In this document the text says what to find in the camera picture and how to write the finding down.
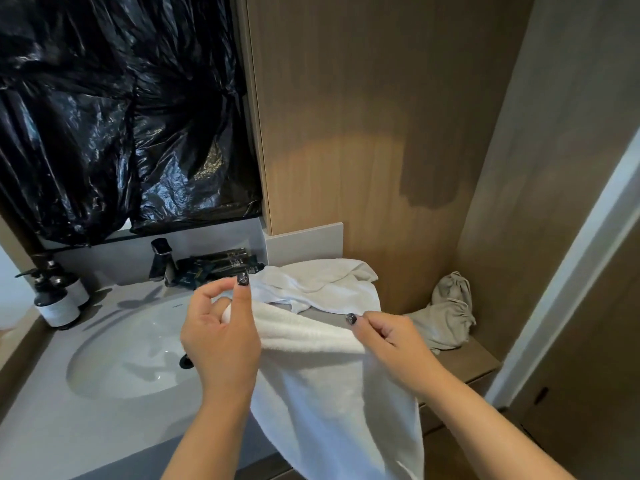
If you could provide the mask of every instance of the sink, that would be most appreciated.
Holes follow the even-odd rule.
[[[67,382],[76,394],[128,399],[155,394],[194,379],[181,369],[180,329],[191,293],[159,299],[105,325],[78,348],[69,361]]]

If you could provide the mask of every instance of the white label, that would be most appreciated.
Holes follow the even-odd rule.
[[[48,306],[36,306],[44,320],[51,326],[62,326],[73,322],[80,315],[71,296],[67,295],[59,302]]]
[[[77,306],[84,305],[89,300],[89,293],[86,292],[80,280],[69,285],[65,290]]]

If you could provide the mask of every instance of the black plastic bag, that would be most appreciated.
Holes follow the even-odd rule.
[[[4,0],[0,190],[97,244],[258,215],[228,0]]]

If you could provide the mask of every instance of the black faucet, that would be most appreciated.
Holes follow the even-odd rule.
[[[171,256],[171,246],[164,237],[159,237],[151,241],[151,248],[154,250],[154,261],[151,263],[149,280],[160,281],[164,278],[165,286],[175,286],[177,268]]]

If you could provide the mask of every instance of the crumpled towel on counter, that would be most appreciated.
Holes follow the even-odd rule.
[[[469,282],[455,271],[438,282],[430,305],[406,316],[413,320],[425,343],[437,354],[468,342],[469,328],[476,324],[471,307]]]
[[[364,261],[345,258],[266,266],[250,275],[254,300],[289,304],[295,314],[311,306],[335,314],[380,311],[380,298],[373,286],[377,279]]]
[[[339,275],[318,274],[316,284]],[[294,281],[298,290],[302,282],[317,288]],[[351,330],[258,301],[252,307],[262,355],[251,411],[284,459],[307,480],[422,480],[417,402]]]

